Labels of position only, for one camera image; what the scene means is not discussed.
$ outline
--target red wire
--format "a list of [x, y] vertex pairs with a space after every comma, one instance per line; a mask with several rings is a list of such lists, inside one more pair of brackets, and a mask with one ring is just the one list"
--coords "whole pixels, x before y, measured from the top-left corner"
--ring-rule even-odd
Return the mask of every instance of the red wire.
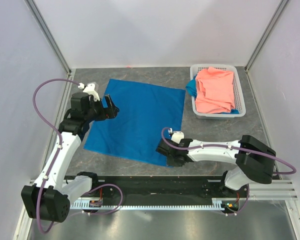
[[102, 200], [102, 188], [100, 188], [100, 199], [99, 199], [99, 201], [101, 201]]
[[237, 197], [237, 200], [235, 201], [235, 203], [234, 203], [234, 204], [236, 204], [237, 202], [239, 202], [240, 195], [239, 195], [239, 193], [238, 193], [238, 192], [236, 193], [236, 197]]

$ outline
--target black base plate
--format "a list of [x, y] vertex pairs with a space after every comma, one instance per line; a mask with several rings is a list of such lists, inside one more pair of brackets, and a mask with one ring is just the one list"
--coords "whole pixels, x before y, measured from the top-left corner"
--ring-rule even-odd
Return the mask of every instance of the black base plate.
[[[212, 198], [225, 198], [219, 189], [221, 179], [222, 176], [98, 176], [99, 186], [115, 184], [121, 188], [123, 206], [211, 205]], [[241, 198], [247, 195], [244, 188], [238, 191]], [[120, 193], [114, 187], [105, 187], [102, 198], [103, 205], [115, 206]], [[235, 199], [237, 193], [227, 198]]]

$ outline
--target white wall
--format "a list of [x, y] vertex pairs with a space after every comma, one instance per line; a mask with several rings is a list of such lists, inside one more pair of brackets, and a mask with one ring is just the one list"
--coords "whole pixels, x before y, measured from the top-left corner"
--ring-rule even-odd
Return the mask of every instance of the white wall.
[[[0, 0], [0, 240], [13, 237], [21, 190], [38, 176], [51, 133], [34, 111], [32, 94], [43, 81], [65, 76], [25, 2]], [[63, 88], [51, 85], [38, 96], [49, 120]]]
[[280, 0], [35, 0], [72, 68], [248, 62]]
[[250, 71], [271, 143], [297, 168], [300, 199], [300, 0], [292, 0]]

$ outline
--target cable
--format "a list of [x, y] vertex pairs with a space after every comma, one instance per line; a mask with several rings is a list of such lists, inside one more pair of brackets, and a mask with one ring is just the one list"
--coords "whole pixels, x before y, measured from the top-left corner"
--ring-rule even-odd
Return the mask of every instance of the cable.
[[[209, 147], [217, 147], [217, 148], [225, 148], [228, 149], [229, 146], [228, 145], [224, 145], [224, 144], [205, 144], [203, 146], [199, 145], [199, 146], [191, 146], [191, 147], [178, 147], [178, 146], [174, 146], [171, 143], [169, 143], [165, 136], [165, 130], [170, 129], [170, 127], [164, 127], [161, 131], [161, 137], [163, 139], [163, 141], [171, 148], [177, 149], [177, 150], [193, 150], [193, 149], [201, 149], [201, 148], [209, 148]], [[237, 147], [237, 146], [231, 146], [230, 149], [235, 149], [235, 150], [239, 150], [239, 151], [243, 151], [246, 153], [251, 153], [251, 154], [257, 154], [260, 156], [264, 156], [266, 158], [278, 161], [279, 163], [282, 163], [284, 165], [286, 165], [287, 167], [291, 168], [292, 171], [275, 171], [273, 172], [274, 175], [278, 175], [278, 174], [282, 174], [282, 175], [291, 175], [291, 174], [295, 174], [297, 172], [297, 169], [291, 165], [290, 163], [276, 157], [276, 156], [272, 156], [270, 154], [264, 153], [264, 152], [260, 152], [260, 151], [255, 151], [255, 150], [251, 150], [251, 149], [247, 149], [247, 148], [243, 148], [243, 147]]]
[[[58, 129], [53, 125], [51, 124], [42, 114], [41, 112], [39, 111], [38, 107], [37, 107], [37, 103], [36, 103], [36, 96], [37, 96], [37, 93], [38, 91], [46, 84], [48, 83], [51, 83], [51, 82], [59, 82], [59, 81], [62, 81], [62, 82], [69, 82], [69, 83], [72, 83], [72, 84], [76, 84], [79, 86], [79, 83], [75, 82], [75, 81], [72, 81], [72, 80], [68, 80], [68, 79], [63, 79], [63, 78], [54, 78], [54, 79], [50, 79], [48, 81], [45, 81], [43, 83], [41, 83], [34, 91], [33, 93], [33, 97], [32, 97], [32, 104], [33, 104], [33, 107], [34, 107], [34, 110], [36, 111], [36, 113], [39, 115], [39, 117], [49, 126], [51, 127], [55, 132], [56, 134], [58, 135], [58, 138], [59, 138], [59, 148], [56, 150], [53, 158], [52, 158], [52, 161], [51, 161], [51, 164], [49, 165], [49, 168], [48, 170], [46, 171], [45, 175], [48, 176], [52, 167], [54, 166], [54, 163], [58, 157], [58, 154], [61, 150], [61, 147], [62, 147], [62, 135], [61, 133], [58, 131]], [[41, 203], [41, 197], [42, 197], [42, 193], [43, 193], [43, 190], [44, 190], [44, 187], [45, 187], [45, 184], [46, 184], [47, 180], [46, 179], [43, 179], [42, 181], [42, 184], [40, 186], [40, 189], [39, 189], [39, 193], [38, 193], [38, 198], [37, 198], [37, 201], [36, 201], [36, 208], [35, 208], [35, 214], [36, 214], [36, 223], [37, 223], [37, 226], [38, 226], [38, 229], [39, 231], [42, 233], [42, 234], [47, 234], [52, 226], [54, 225], [54, 222], [51, 222], [51, 224], [49, 225], [48, 229], [47, 230], [43, 230], [42, 228], [42, 225], [41, 225], [41, 221], [40, 221], [40, 203]]]
[[122, 202], [124, 200], [124, 194], [123, 194], [122, 190], [120, 189], [120, 187], [118, 187], [115, 184], [106, 183], [106, 184], [100, 185], [100, 186], [98, 186], [98, 187], [96, 187], [94, 189], [91, 189], [90, 191], [84, 193], [83, 195], [90, 194], [90, 193], [92, 193], [92, 192], [94, 192], [94, 191], [96, 191], [98, 189], [104, 188], [104, 187], [114, 187], [114, 188], [118, 189], [118, 191], [120, 193], [120, 202], [118, 203], [118, 205], [114, 209], [106, 211], [106, 212], [88, 212], [87, 214], [89, 216], [90, 215], [107, 215], [107, 214], [111, 214], [111, 213], [117, 211], [120, 208], [120, 206], [121, 206], [121, 204], [122, 204]]
[[235, 211], [235, 210], [232, 210], [230, 207], [228, 207], [228, 206], [225, 206], [228, 210], [230, 210], [231, 212], [233, 212], [233, 213], [237, 213], [237, 211]]
[[240, 201], [237, 202], [238, 203], [238, 210], [240, 209]]
[[[79, 215], [79, 214], [82, 214], [82, 211], [74, 212], [74, 213], [72, 213], [71, 215], [68, 215], [68, 216], [66, 217], [66, 219], [68, 220], [69, 218], [72, 218], [73, 216], [76, 216], [76, 215]], [[61, 223], [61, 222], [54, 222], [54, 223], [53, 223], [53, 226], [58, 225], [58, 224], [60, 224], [60, 223]], [[31, 227], [30, 230], [31, 230], [31, 232], [30, 232], [31, 240], [35, 240], [35, 231], [34, 231], [34, 228]]]
[[102, 188], [100, 188], [100, 199], [99, 199], [99, 201], [101, 201], [102, 200]]
[[236, 197], [237, 197], [237, 200], [235, 201], [235, 203], [234, 203], [234, 204], [238, 203], [238, 202], [239, 202], [239, 200], [240, 200], [240, 195], [239, 195], [239, 193], [238, 193], [238, 192], [236, 193]]
[[238, 209], [238, 211], [234, 212], [234, 213], [227, 213], [227, 215], [229, 216], [236, 216], [238, 213], [240, 213], [246, 206], [247, 206], [247, 202], [248, 202], [248, 199], [250, 197], [250, 187], [249, 187], [249, 184], [246, 185], [246, 199], [244, 201], [244, 204], [242, 205], [242, 207]]

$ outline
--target white plastic basket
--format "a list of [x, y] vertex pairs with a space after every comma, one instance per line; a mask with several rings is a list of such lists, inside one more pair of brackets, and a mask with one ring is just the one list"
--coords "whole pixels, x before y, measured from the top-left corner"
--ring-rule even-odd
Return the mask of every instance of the white plastic basket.
[[239, 114], [217, 114], [217, 113], [200, 113], [197, 112], [195, 98], [192, 96], [192, 110], [198, 119], [215, 119], [215, 120], [226, 120], [243, 117], [246, 114], [246, 106], [244, 101], [244, 95], [242, 93], [239, 75], [237, 69], [231, 65], [223, 64], [195, 64], [190, 67], [190, 80], [194, 79], [194, 76], [198, 74], [202, 69], [208, 69], [214, 67], [216, 69], [226, 70], [234, 72], [233, 75], [233, 92], [234, 92], [234, 104], [235, 109], [239, 111]]

